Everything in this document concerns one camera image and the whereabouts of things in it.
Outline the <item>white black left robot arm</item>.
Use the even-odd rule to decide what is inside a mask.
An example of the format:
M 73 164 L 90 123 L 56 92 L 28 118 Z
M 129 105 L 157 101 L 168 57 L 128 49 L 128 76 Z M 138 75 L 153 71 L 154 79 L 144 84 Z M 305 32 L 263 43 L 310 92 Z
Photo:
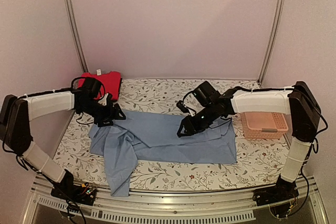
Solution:
M 16 157 L 22 168 L 32 167 L 44 175 L 67 200 L 78 195 L 71 172 L 51 157 L 71 112 L 87 114 L 98 127 L 125 120 L 120 106 L 104 84 L 93 77 L 77 77 L 70 87 L 26 94 L 9 94 L 1 107 L 1 144 L 5 153 Z

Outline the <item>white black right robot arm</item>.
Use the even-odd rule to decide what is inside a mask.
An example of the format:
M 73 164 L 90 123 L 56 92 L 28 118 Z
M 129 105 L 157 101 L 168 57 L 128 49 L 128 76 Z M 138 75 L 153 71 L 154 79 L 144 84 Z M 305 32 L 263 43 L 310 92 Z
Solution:
M 195 115 L 186 116 L 180 124 L 179 137 L 204 132 L 219 118 L 239 114 L 245 138 L 283 136 L 291 131 L 292 140 L 285 165 L 271 196 L 276 201 L 291 194 L 292 185 L 305 162 L 311 144 L 320 133 L 319 123 L 324 121 L 321 109 L 303 81 L 284 88 L 246 89 L 240 86 L 223 94 L 207 81 L 190 92 L 203 107 Z

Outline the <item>red t-shirt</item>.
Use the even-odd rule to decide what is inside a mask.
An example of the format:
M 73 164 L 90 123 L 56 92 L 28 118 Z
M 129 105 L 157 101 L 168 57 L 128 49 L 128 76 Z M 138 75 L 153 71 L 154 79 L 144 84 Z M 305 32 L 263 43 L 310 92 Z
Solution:
M 79 79 L 77 87 L 81 88 L 88 78 L 94 78 L 102 83 L 100 90 L 94 92 L 96 94 L 94 97 L 95 100 L 101 99 L 106 93 L 108 93 L 112 95 L 111 100 L 113 102 L 118 101 L 122 83 L 121 74 L 119 72 L 110 71 L 109 73 L 105 74 L 91 74 L 85 72 Z

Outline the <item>light blue shirt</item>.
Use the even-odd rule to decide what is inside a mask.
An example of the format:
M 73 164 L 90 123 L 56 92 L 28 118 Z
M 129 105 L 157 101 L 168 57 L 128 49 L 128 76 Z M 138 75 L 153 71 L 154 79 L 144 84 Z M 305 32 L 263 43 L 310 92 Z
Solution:
M 112 196 L 129 195 L 131 174 L 139 160 L 194 164 L 235 164 L 237 150 L 231 121 L 216 120 L 210 129 L 178 137 L 181 115 L 124 111 L 112 126 L 93 125 L 90 152 L 104 158 Z

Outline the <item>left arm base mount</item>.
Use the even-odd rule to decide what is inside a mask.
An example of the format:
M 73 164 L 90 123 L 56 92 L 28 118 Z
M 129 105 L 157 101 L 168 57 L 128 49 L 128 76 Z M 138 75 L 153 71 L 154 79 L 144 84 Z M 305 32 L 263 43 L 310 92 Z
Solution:
M 97 188 L 88 183 L 76 185 L 72 180 L 55 183 L 51 195 L 64 200 L 73 200 L 76 203 L 93 206 Z

